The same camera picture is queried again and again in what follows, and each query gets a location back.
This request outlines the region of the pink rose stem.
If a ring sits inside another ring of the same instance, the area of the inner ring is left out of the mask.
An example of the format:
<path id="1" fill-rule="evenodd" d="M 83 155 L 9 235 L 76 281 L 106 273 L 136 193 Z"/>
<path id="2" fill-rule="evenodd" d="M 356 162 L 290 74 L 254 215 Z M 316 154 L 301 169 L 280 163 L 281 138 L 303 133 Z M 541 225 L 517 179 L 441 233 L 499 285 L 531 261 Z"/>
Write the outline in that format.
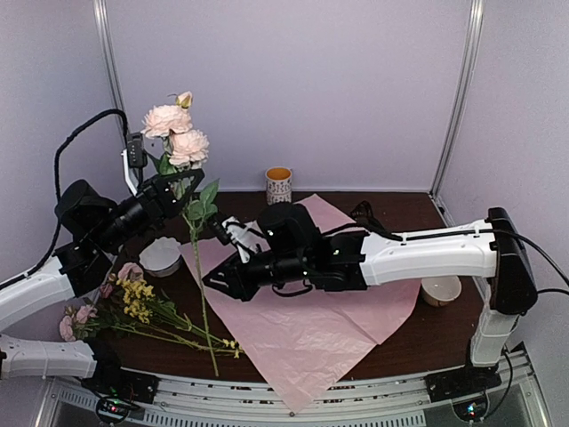
<path id="1" fill-rule="evenodd" d="M 201 172 L 208 159 L 210 142 L 204 132 L 193 126 L 190 115 L 192 102 L 192 92 L 177 94 L 173 104 L 155 106 L 143 119 L 143 136 L 151 140 L 160 139 L 163 142 L 164 154 L 158 159 L 158 172 L 162 175 L 188 171 Z M 196 283 L 201 296 L 204 336 L 215 375 L 219 374 L 219 368 L 210 333 L 198 239 L 205 230 L 207 221 L 218 213 L 214 203 L 218 190 L 217 181 L 207 184 L 198 196 L 191 196 L 189 201 L 182 204 L 181 211 L 181 216 L 189 229 Z"/>

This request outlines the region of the fake flower bunch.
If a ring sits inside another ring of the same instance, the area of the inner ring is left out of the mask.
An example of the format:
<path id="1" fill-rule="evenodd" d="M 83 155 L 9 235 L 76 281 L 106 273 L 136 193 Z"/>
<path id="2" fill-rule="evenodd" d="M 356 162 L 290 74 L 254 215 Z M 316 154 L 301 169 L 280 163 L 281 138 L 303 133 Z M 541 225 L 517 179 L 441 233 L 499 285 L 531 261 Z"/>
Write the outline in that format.
<path id="1" fill-rule="evenodd" d="M 208 334 L 204 327 L 178 311 L 166 294 L 156 294 L 142 267 L 134 262 L 108 275 L 97 302 L 66 307 L 59 323 L 60 337 L 65 342 L 94 338 L 104 330 L 136 334 L 236 359 L 244 355 L 237 341 Z"/>

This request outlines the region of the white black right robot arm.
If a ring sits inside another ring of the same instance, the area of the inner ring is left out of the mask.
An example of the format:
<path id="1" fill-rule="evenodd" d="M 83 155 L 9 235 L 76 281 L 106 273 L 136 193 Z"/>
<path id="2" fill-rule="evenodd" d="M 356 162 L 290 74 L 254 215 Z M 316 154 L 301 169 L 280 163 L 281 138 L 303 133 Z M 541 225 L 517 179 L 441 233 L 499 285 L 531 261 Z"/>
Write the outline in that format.
<path id="1" fill-rule="evenodd" d="M 210 227 L 237 252 L 203 283 L 242 302 L 263 286 L 281 289 L 300 280 L 343 292 L 415 278 L 485 278 L 490 291 L 469 342 L 468 364 L 455 376 L 468 393 L 489 379 L 518 318 L 538 299 L 525 245 L 502 208 L 450 229 L 391 233 L 352 222 L 323 232 L 304 205 L 278 203 L 261 212 L 255 228 L 233 217 L 212 220 Z"/>

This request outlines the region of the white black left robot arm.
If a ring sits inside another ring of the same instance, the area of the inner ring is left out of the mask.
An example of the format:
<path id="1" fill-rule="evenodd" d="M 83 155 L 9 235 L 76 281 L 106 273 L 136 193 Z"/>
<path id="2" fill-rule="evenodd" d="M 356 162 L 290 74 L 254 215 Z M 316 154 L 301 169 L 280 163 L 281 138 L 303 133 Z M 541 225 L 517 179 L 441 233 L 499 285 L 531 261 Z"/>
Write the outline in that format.
<path id="1" fill-rule="evenodd" d="M 55 207 L 58 224 L 72 242 L 51 250 L 39 266 L 1 285 L 1 328 L 56 302 L 98 288 L 110 257 L 132 238 L 180 214 L 204 178 L 200 169 L 155 175 L 121 203 L 101 196 L 87 181 L 73 182 Z M 1 336 L 1 377 L 93 378 L 109 395 L 122 393 L 128 377 L 116 354 L 99 342 L 44 342 Z"/>

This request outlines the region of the white scalloped bowl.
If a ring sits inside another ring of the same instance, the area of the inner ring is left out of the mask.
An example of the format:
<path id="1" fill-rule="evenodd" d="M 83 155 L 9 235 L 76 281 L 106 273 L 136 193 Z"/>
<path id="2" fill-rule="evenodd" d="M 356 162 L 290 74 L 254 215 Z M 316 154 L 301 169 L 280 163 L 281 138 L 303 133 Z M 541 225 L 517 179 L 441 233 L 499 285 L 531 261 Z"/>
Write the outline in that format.
<path id="1" fill-rule="evenodd" d="M 140 265 L 153 277 L 171 276 L 180 268 L 180 247 L 181 243 L 175 238 L 157 238 L 140 252 Z"/>

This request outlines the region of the floral ceramic mug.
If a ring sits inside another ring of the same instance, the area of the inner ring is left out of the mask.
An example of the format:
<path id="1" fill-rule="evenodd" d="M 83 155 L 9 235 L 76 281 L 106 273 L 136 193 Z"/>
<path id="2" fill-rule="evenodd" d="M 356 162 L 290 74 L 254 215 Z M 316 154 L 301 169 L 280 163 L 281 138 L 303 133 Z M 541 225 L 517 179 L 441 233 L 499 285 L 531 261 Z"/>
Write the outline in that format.
<path id="1" fill-rule="evenodd" d="M 291 202 L 293 193 L 293 172 L 286 167 L 271 167 L 266 173 L 266 201 L 268 205 Z"/>

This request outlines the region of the black printed ribbon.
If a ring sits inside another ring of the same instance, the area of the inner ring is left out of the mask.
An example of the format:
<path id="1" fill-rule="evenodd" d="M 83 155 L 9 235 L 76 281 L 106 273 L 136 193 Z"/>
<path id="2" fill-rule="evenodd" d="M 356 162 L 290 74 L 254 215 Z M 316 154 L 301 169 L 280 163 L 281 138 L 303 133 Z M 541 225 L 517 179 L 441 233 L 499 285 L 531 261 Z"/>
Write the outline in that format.
<path id="1" fill-rule="evenodd" d="M 374 216 L 370 203 L 366 200 L 358 203 L 349 213 L 349 217 L 365 229 L 385 237 L 388 232 L 385 227 Z"/>

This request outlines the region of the white round bowl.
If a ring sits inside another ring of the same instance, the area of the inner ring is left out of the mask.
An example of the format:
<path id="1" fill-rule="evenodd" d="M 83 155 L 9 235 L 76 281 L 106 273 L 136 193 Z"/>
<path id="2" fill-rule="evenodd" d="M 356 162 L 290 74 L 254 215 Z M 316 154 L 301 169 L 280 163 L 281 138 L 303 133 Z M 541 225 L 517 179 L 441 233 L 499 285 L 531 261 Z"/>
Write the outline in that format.
<path id="1" fill-rule="evenodd" d="M 421 297 L 432 307 L 443 307 L 461 295 L 462 285 L 457 276 L 424 278 L 421 281 Z"/>

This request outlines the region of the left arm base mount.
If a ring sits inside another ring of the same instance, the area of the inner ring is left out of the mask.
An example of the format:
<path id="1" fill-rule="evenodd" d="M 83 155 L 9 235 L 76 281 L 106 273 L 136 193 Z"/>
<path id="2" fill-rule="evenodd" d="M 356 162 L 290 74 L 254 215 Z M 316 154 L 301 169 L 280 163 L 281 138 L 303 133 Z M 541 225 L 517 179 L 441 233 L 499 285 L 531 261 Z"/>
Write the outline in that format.
<path id="1" fill-rule="evenodd" d="M 96 398 L 94 412 L 106 424 L 125 421 L 130 415 L 140 415 L 142 404 L 152 404 L 159 378 L 155 375 L 120 370 L 114 380 L 82 379 L 81 385 Z"/>

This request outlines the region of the left aluminium frame post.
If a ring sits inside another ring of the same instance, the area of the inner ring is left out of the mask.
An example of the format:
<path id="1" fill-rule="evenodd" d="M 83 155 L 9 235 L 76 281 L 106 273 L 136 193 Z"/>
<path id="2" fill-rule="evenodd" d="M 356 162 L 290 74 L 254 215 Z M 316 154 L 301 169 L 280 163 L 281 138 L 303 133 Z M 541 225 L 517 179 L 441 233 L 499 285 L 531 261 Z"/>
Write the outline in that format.
<path id="1" fill-rule="evenodd" d="M 93 0 L 92 5 L 94 10 L 96 29 L 98 31 L 100 39 L 103 61 L 107 72 L 112 105 L 115 109 L 122 111 L 124 113 L 124 116 L 126 116 L 123 94 L 121 91 L 119 75 L 116 67 L 115 53 L 112 45 L 110 26 L 108 23 L 107 2 L 104 0 Z M 126 117 L 119 117 L 117 119 L 117 122 L 119 131 L 123 135 L 124 139 L 124 148 L 122 149 L 123 151 L 126 146 L 127 135 L 137 132 L 132 131 L 130 122 Z"/>

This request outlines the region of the aluminium frame post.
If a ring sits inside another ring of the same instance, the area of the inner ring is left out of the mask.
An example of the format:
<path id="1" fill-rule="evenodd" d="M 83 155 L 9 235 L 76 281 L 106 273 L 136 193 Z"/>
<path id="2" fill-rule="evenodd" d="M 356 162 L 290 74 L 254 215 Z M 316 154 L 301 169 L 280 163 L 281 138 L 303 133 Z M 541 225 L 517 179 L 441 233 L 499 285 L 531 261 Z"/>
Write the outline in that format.
<path id="1" fill-rule="evenodd" d="M 110 26 L 108 23 L 107 2 L 104 0 L 93 0 L 92 5 L 94 10 L 96 29 L 98 31 L 100 39 L 103 61 L 107 72 L 112 105 L 115 109 L 122 111 L 124 113 L 124 116 L 126 116 L 123 94 L 121 91 L 119 75 L 116 67 L 115 53 L 112 45 Z M 123 151 L 126 146 L 127 135 L 137 132 L 132 131 L 130 122 L 126 117 L 119 117 L 117 119 L 117 122 L 119 131 L 123 135 L 124 139 L 124 148 L 122 149 Z"/>
<path id="2" fill-rule="evenodd" d="M 437 170 L 431 184 L 429 194 L 439 199 L 444 180 L 451 163 L 453 150 L 460 133 L 461 121 L 466 110 L 469 88 L 474 76 L 477 56 L 484 25 L 485 1 L 472 0 L 470 2 L 468 27 L 465 36 L 464 49 L 458 83 L 453 99 L 453 106 L 445 132 L 445 140 L 438 161 Z"/>

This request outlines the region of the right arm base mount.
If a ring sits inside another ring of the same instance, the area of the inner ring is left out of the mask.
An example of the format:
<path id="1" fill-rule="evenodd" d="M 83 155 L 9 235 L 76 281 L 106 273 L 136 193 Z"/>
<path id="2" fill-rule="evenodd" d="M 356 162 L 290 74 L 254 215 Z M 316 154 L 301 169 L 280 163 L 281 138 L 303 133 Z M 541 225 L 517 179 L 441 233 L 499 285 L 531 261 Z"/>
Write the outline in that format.
<path id="1" fill-rule="evenodd" d="M 463 422 L 481 422 L 490 412 L 487 392 L 501 385 L 494 368 L 460 367 L 424 378 L 431 403 L 449 401 Z"/>

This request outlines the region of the right aluminium frame post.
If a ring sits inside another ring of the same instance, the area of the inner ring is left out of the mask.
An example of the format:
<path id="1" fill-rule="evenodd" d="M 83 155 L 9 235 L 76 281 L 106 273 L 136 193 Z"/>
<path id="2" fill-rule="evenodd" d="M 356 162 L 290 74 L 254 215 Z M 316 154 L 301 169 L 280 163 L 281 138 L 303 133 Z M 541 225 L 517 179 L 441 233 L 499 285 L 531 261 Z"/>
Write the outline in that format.
<path id="1" fill-rule="evenodd" d="M 458 83 L 453 99 L 453 106 L 445 132 L 445 140 L 438 161 L 437 170 L 431 184 L 429 194 L 439 199 L 444 180 L 451 163 L 453 150 L 460 133 L 461 121 L 466 110 L 469 88 L 474 76 L 477 56 L 484 25 L 485 1 L 472 0 L 470 2 L 468 27 L 465 36 L 464 49 Z"/>

